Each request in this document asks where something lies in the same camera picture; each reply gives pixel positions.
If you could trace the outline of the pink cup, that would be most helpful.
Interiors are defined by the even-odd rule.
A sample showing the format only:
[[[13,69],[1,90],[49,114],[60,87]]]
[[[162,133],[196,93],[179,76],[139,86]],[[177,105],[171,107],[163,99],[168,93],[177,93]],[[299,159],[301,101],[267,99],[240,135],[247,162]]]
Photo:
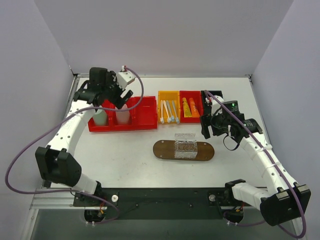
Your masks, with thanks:
[[[128,125],[130,123],[131,114],[127,104],[124,104],[120,111],[115,112],[115,117],[118,125]]]

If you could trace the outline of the green cup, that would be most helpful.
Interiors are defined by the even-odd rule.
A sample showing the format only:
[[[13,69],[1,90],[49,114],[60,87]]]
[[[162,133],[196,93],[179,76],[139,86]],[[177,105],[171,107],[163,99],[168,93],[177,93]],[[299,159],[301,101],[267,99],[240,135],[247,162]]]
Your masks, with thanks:
[[[106,126],[108,124],[108,115],[103,109],[98,109],[92,118],[96,126]]]

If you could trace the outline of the clear textured glass holder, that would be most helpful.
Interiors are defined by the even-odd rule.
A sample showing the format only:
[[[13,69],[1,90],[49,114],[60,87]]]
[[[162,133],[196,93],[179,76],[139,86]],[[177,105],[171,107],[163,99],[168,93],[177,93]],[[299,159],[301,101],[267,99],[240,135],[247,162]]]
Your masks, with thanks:
[[[194,160],[198,154],[198,144],[195,133],[174,134],[174,158]]]

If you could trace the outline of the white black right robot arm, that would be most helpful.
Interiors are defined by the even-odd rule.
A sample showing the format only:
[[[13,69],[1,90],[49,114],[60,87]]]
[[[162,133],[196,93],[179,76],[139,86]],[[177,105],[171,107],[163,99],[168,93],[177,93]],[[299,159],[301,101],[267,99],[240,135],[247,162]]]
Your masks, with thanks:
[[[300,218],[306,211],[311,191],[286,171],[258,122],[253,118],[246,119],[236,100],[224,101],[216,96],[206,98],[204,105],[211,108],[200,117],[205,139],[221,135],[230,137],[248,154],[266,187],[263,190],[242,179],[230,181],[225,184],[228,197],[258,209],[270,226]]]

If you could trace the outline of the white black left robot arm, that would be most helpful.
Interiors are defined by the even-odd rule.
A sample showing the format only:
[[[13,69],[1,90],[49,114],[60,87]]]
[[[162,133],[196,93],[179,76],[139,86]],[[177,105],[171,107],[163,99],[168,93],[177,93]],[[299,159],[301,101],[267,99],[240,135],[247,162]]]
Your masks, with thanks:
[[[82,172],[74,153],[89,120],[109,101],[122,108],[133,95],[126,87],[136,79],[126,68],[116,73],[103,67],[92,67],[89,79],[75,92],[66,122],[62,123],[52,140],[45,147],[38,147],[35,158],[43,180],[61,184],[71,189],[94,195],[100,188],[98,181]]]

